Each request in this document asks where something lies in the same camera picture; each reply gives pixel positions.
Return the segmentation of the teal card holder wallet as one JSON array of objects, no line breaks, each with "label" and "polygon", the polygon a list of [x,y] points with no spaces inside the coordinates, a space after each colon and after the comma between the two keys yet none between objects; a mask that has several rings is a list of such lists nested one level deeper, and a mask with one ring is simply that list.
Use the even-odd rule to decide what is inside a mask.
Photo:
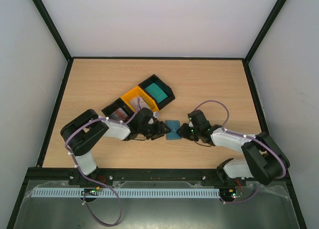
[{"label": "teal card holder wallet", "polygon": [[165,124],[169,127],[170,132],[166,134],[167,140],[179,140],[181,137],[177,131],[180,128],[180,122],[178,120],[166,120]]}]

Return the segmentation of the black bin with teal cards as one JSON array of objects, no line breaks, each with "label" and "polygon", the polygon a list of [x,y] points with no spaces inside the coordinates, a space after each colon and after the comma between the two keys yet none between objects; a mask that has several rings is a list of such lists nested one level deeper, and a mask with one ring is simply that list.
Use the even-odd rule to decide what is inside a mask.
[{"label": "black bin with teal cards", "polygon": [[175,99],[172,89],[155,74],[139,83],[138,86],[154,100],[159,110]]}]

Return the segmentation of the yellow bin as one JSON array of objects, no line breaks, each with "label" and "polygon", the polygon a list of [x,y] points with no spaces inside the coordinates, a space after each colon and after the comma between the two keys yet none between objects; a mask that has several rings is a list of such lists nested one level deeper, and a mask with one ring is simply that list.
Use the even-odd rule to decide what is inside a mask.
[{"label": "yellow bin", "polygon": [[138,109],[148,108],[152,112],[158,112],[159,108],[154,99],[150,97],[142,88],[136,86],[121,96],[121,99],[134,112]]}]

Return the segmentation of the black bin with red cards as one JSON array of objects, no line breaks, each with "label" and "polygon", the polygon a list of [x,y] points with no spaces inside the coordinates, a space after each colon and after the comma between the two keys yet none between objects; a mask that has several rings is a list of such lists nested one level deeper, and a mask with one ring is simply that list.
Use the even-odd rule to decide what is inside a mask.
[{"label": "black bin with red cards", "polygon": [[123,122],[127,122],[134,114],[134,111],[121,98],[116,99],[101,111],[109,119]]}]

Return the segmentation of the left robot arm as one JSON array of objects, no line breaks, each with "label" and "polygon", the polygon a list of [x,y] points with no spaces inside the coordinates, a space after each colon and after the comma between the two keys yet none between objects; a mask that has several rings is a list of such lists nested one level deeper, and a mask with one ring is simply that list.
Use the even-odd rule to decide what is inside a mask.
[{"label": "left robot arm", "polygon": [[155,140],[170,132],[165,122],[158,120],[157,113],[148,108],[136,110],[124,121],[101,117],[89,109],[65,125],[60,135],[75,166],[87,176],[97,169],[91,150],[103,136],[128,141],[142,135],[145,140]]}]

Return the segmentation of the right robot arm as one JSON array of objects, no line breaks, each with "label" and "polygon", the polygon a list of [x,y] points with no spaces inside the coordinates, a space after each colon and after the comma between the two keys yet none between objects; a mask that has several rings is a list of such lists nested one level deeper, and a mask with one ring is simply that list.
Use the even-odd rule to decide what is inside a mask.
[{"label": "right robot arm", "polygon": [[244,155],[244,159],[230,159],[218,171],[217,179],[223,185],[235,178],[254,178],[263,185],[286,176],[290,162],[273,138],[266,132],[243,134],[211,125],[201,110],[188,114],[189,123],[184,123],[177,134],[184,139],[206,145],[225,147]]}]

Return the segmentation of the white floral card stack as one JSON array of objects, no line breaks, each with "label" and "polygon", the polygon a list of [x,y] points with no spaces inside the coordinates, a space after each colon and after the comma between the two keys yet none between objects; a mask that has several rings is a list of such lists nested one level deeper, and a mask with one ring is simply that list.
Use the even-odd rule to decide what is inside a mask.
[{"label": "white floral card stack", "polygon": [[133,99],[129,101],[129,104],[133,107],[135,110],[140,110],[142,108],[150,109],[148,104],[144,101],[144,99],[140,96],[136,96]]}]

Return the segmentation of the teal card stack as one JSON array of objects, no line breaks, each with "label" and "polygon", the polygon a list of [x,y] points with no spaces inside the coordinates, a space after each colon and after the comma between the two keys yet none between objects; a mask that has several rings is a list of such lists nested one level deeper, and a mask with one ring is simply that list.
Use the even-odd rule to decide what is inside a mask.
[{"label": "teal card stack", "polygon": [[160,103],[167,98],[167,94],[156,83],[147,86],[145,91],[149,93],[157,103]]}]

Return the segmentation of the black metal frame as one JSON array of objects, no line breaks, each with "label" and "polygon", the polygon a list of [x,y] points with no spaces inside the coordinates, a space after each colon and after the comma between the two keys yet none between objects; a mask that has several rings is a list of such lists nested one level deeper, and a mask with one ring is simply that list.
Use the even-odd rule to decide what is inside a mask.
[{"label": "black metal frame", "polygon": [[[36,167],[31,167],[28,168],[25,178],[23,180],[21,189],[19,191],[16,203],[14,205],[12,214],[10,216],[10,219],[8,221],[7,224],[7,229],[13,229],[16,220],[17,220],[17,216],[18,216],[18,212],[21,209],[21,204],[22,204],[22,198],[24,196],[24,193],[26,192],[26,183],[29,182],[29,180],[35,180],[37,178],[37,176],[41,176],[43,177],[43,179],[49,180],[51,179],[51,177],[53,179],[55,178],[59,178],[59,177],[63,177],[65,178],[66,173],[67,173],[67,168],[65,169],[55,169],[55,168],[49,168],[49,169],[43,169],[42,165],[43,165],[43,161],[44,161],[44,157],[46,155],[47,152],[47,148],[48,148],[48,144],[49,144],[49,139],[51,138],[52,132],[53,132],[53,126],[54,123],[56,121],[57,118],[57,114],[58,114],[58,110],[60,108],[61,102],[62,102],[62,97],[63,94],[65,92],[65,88],[67,85],[67,81],[71,72],[71,67],[72,64],[74,62],[75,59],[116,59],[116,60],[122,60],[122,59],[130,59],[130,60],[221,60],[221,61],[235,61],[235,60],[241,60],[242,64],[243,64],[243,68],[246,74],[246,78],[247,78],[247,82],[249,85],[249,89],[250,89],[250,93],[252,96],[252,100],[254,103],[254,107],[255,107],[255,111],[257,113],[257,117],[258,117],[258,121],[261,127],[261,130],[264,130],[265,132],[269,133],[269,129],[268,129],[268,125],[266,123],[266,118],[264,115],[264,109],[262,107],[261,101],[260,101],[260,97],[257,94],[257,87],[256,84],[253,80],[253,76],[252,76],[252,71],[250,69],[249,63],[251,62],[253,56],[255,55],[257,49],[260,47],[262,41],[264,40],[265,36],[267,35],[269,29],[271,28],[271,26],[273,25],[275,19],[277,18],[278,14],[280,13],[280,11],[282,10],[283,6],[285,5],[287,0],[276,0],[276,3],[274,4],[271,12],[269,13],[265,23],[263,24],[261,30],[259,31],[256,39],[254,40],[251,48],[249,49],[247,55],[245,56],[245,58],[234,58],[234,57],[146,57],[146,56],[141,56],[141,57],[131,57],[131,56],[103,56],[103,57],[87,57],[87,56],[83,56],[83,57],[72,57],[69,53],[69,51],[67,50],[66,45],[64,44],[57,28],[55,27],[52,18],[50,17],[44,3],[42,0],[32,0],[33,4],[35,5],[35,7],[37,8],[37,11],[39,12],[39,14],[41,15],[41,18],[43,19],[43,21],[45,22],[47,28],[49,29],[51,35],[53,36],[54,40],[56,41],[59,49],[61,50],[64,58],[67,61],[67,65],[64,71],[64,75],[63,78],[61,79],[61,84],[60,84],[60,89],[52,110],[52,113],[50,115],[50,121],[48,123],[48,127],[46,130],[46,134],[43,140],[43,144],[41,146],[41,150],[37,159],[37,164]],[[286,178],[281,179],[279,181],[284,181],[286,179],[290,179],[289,173],[286,176]],[[306,223],[304,220],[304,217],[302,215],[300,206],[299,206],[299,202],[298,199],[296,197],[296,193],[294,191],[294,188],[292,186],[291,183],[291,188],[288,188],[288,192],[290,194],[290,196],[292,196],[293,198],[293,206],[294,206],[294,210],[297,213],[297,219],[298,219],[298,223],[299,225],[303,228],[306,229]]]}]

